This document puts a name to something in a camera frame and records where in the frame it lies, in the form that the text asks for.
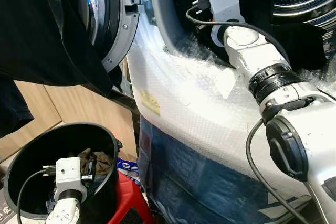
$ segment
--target brown cloth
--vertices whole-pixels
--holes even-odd
[[[78,154],[82,175],[89,173],[89,159],[92,154],[97,158],[96,175],[107,175],[112,166],[113,158],[105,154],[105,152],[91,152],[91,149],[86,149]]]

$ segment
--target yellow sticker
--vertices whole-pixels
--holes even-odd
[[[141,90],[141,102],[155,114],[160,115],[160,105],[151,93]]]

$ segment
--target black bucket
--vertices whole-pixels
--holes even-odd
[[[113,158],[111,170],[91,197],[81,205],[81,223],[106,224],[116,210],[117,159],[121,144],[113,134],[93,123],[71,123],[54,128],[36,137],[15,157],[8,168],[4,193],[8,205],[17,211],[17,198],[24,181],[44,165],[55,165],[60,158],[75,156],[90,148],[104,151]],[[25,187],[21,215],[29,219],[46,219],[46,201],[53,190],[55,177],[37,176]]]

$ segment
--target red plastic stool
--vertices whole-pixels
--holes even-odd
[[[118,207],[116,213],[108,224],[131,223],[132,221],[126,221],[126,216],[132,210],[137,211],[143,224],[154,224],[152,213],[147,202],[143,198],[139,187],[121,172],[119,172],[119,181],[117,185],[117,199]]]

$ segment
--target wooden panel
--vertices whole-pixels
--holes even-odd
[[[123,144],[119,156],[133,162],[137,160],[129,110],[82,86],[45,88],[64,122],[87,121],[105,126]]]
[[[0,157],[7,158],[39,134],[61,122],[43,85],[16,81],[34,120],[16,132],[0,139]]]

